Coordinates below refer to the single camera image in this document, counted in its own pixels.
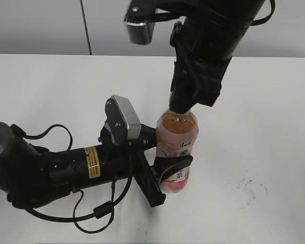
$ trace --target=yellow warning label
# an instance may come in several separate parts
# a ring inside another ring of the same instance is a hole
[[[87,154],[87,165],[88,165],[88,172],[89,178],[97,178],[101,176],[101,168],[100,168],[100,161],[98,159],[97,151],[94,146],[85,147],[85,153]]]

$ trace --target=cable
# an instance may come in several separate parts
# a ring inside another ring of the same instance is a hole
[[[129,154],[128,154],[128,158],[129,158],[129,162],[130,162],[130,173],[129,173],[129,177],[128,177],[128,180],[127,180],[127,184],[124,187],[124,190],[122,191],[121,195],[116,199],[115,202],[113,202],[114,206],[118,205],[123,200],[123,198],[128,193],[128,190],[129,190],[131,182],[132,182],[132,176],[133,176],[133,172],[132,172],[132,160],[131,160],[131,156]]]
[[[85,11],[83,9],[82,0],[80,0],[80,7],[81,7],[81,14],[82,14],[83,25],[85,26],[85,33],[86,33],[88,51],[89,51],[89,54],[91,55],[92,54],[92,49],[91,49],[92,47],[90,46],[89,34],[88,34],[87,22],[86,22],[86,16],[85,16]]]
[[[13,129],[13,130],[16,130],[16,127],[17,127],[17,125],[12,125],[12,129]],[[36,135],[36,136],[27,135],[27,134],[24,133],[24,131],[22,130],[24,134],[22,134],[21,136],[22,136],[23,138],[25,138],[25,139],[28,139],[28,140],[39,140],[39,139],[42,139],[44,136],[46,136],[46,135],[47,135],[53,128],[55,128],[55,127],[63,128],[63,129],[65,129],[65,130],[68,132],[69,137],[70,137],[70,142],[69,142],[69,146],[68,146],[68,148],[67,148],[67,151],[69,151],[69,150],[71,149],[71,147],[72,147],[73,138],[72,138],[72,135],[71,135],[70,131],[68,130],[68,128],[65,127],[65,126],[63,126],[63,125],[60,125],[60,124],[52,125],[52,126],[50,126],[49,128],[47,128],[47,130],[44,131],[42,134],[39,134],[39,135]]]
[[[116,182],[116,180],[114,179],[113,181],[112,181],[112,185],[111,185],[111,188],[112,188],[112,197],[111,197],[111,201],[113,202],[113,200],[114,200],[114,194],[115,194],[115,182]],[[78,200],[78,202],[76,203],[76,205],[75,205],[75,207],[74,207],[74,209],[73,209],[73,212],[72,212],[72,218],[74,219],[74,224],[75,224],[75,226],[78,228],[78,230],[80,230],[80,231],[82,231],[82,232],[84,232],[84,233],[86,233],[86,234],[97,234],[97,233],[99,233],[99,232],[102,232],[103,230],[105,230],[112,222],[113,222],[113,220],[114,220],[114,208],[112,209],[112,212],[111,212],[111,215],[110,215],[110,219],[109,219],[109,221],[108,221],[108,223],[104,226],[104,227],[102,227],[102,228],[100,228],[100,229],[98,229],[98,230],[93,230],[93,231],[91,231],[91,230],[85,230],[85,229],[83,229],[78,223],[77,223],[77,221],[76,221],[76,209],[77,209],[77,207],[78,207],[78,205],[79,205],[79,203],[81,202],[81,200],[83,199],[83,196],[84,196],[84,192],[83,192],[83,190],[78,190],[77,192],[80,192],[81,193],[81,197],[80,197],[80,199]]]
[[[49,216],[49,215],[44,215],[40,212],[37,212],[33,208],[27,208],[25,209],[28,213],[33,215],[34,217],[37,217],[41,220],[46,220],[46,221],[51,221],[51,222],[59,222],[59,223],[73,223],[75,221],[74,218],[61,218],[61,217],[54,217],[54,216]],[[95,213],[91,213],[90,215],[85,215],[81,217],[76,217],[76,221],[85,221],[89,220],[95,217]]]
[[[264,24],[265,22],[268,22],[270,18],[272,17],[273,13],[275,12],[276,8],[276,1],[275,0],[270,0],[270,5],[271,5],[271,12],[268,16],[262,19],[254,20],[251,24],[251,26],[256,26],[256,25],[261,25]]]
[[[130,163],[130,172],[129,172],[129,176],[128,176],[128,180],[127,180],[127,183],[126,183],[126,186],[124,187],[122,193],[120,194],[120,196],[116,199],[116,201],[114,202],[114,194],[115,194],[115,182],[116,182],[116,179],[113,179],[113,182],[112,182],[112,196],[111,196],[111,202],[113,204],[113,206],[116,206],[118,205],[122,200],[123,198],[125,197],[125,195],[127,194],[129,188],[130,188],[130,185],[131,185],[131,182],[132,182],[132,176],[133,176],[133,172],[132,172],[132,160],[131,160],[131,156],[128,154],[128,158],[129,158],[129,163]],[[84,192],[82,190],[78,190],[77,192],[80,192],[81,193],[81,197],[80,199],[78,200],[78,202],[76,203],[74,209],[73,209],[73,213],[72,213],[72,217],[75,218],[76,216],[76,208],[78,207],[79,203],[81,202],[83,196],[84,196]],[[105,230],[114,220],[114,207],[112,208],[112,211],[111,211],[111,215],[110,215],[110,219],[108,221],[108,223],[101,229],[98,229],[98,230],[93,230],[93,231],[90,231],[90,230],[85,230],[83,229],[82,227],[80,227],[75,219],[75,221],[73,222],[75,224],[75,226],[82,232],[86,233],[86,234],[96,234],[96,233],[99,233],[99,232],[102,232],[103,230]]]

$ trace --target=bottle label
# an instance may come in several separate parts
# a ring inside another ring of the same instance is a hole
[[[193,130],[177,134],[168,131],[162,123],[157,126],[157,157],[180,157],[189,155],[193,144],[198,136],[198,126]],[[187,179],[189,176],[189,167],[184,168],[176,174],[169,177],[167,182],[178,182]]]
[[[85,147],[89,178],[97,178],[101,176],[100,161],[96,148],[94,146]]]

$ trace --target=screw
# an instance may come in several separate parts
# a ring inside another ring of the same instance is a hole
[[[120,128],[121,127],[121,123],[115,123],[115,128]]]
[[[175,24],[175,29],[174,29],[175,33],[179,34],[182,31],[182,27],[183,27],[182,23],[178,21]]]
[[[61,164],[61,161],[60,161],[60,160],[55,160],[55,161],[53,162],[53,165],[54,165],[55,168],[57,168],[58,166],[60,166],[60,164]]]

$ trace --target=bottle neck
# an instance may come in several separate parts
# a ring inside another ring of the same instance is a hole
[[[172,111],[172,110],[170,110],[170,109],[169,109],[169,111],[170,111],[170,113],[176,114],[176,115],[189,115],[189,114],[191,113],[191,109],[189,109],[186,113],[183,113],[183,114],[175,113],[174,111]]]

